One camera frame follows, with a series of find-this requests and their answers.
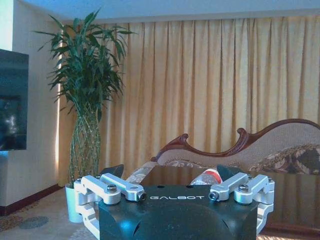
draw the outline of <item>coffee table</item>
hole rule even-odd
[[[188,185],[205,168],[155,166],[141,182],[151,185]],[[320,239],[320,176],[262,173],[275,181],[274,211],[261,234],[308,240]]]

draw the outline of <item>patterned cushion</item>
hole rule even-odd
[[[319,175],[320,144],[300,145],[271,154],[250,171]]]
[[[184,161],[184,160],[171,160],[166,162],[166,166],[174,166],[174,167],[189,167],[189,168],[204,168],[204,166],[201,166],[199,164],[196,164],[194,162],[190,161]]]
[[[148,161],[142,167],[133,171],[133,173],[126,179],[129,183],[140,184],[140,182],[150,173],[150,171],[158,165],[157,162]]]

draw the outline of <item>bolt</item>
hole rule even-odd
[[[147,194],[145,192],[141,192],[140,194],[138,194],[138,201],[144,201],[147,199]]]
[[[117,191],[117,186],[114,184],[110,184],[108,186],[106,186],[106,190],[108,193],[115,193]]]
[[[217,201],[219,199],[219,193],[217,193],[216,191],[212,191],[209,193],[208,197],[212,201]]]
[[[238,189],[240,192],[243,192],[243,193],[249,192],[249,187],[247,184],[240,184]]]

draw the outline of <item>cream wall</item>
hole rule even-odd
[[[14,0],[0,0],[0,49],[12,50]]]
[[[48,61],[48,49],[37,51],[48,37],[32,32],[55,31],[47,20],[46,15],[14,1],[12,50],[29,55],[27,150],[8,152],[6,206],[57,183],[57,105],[55,91],[49,91],[46,79],[54,63]]]

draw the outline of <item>television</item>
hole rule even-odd
[[[27,149],[29,56],[0,49],[0,151]]]

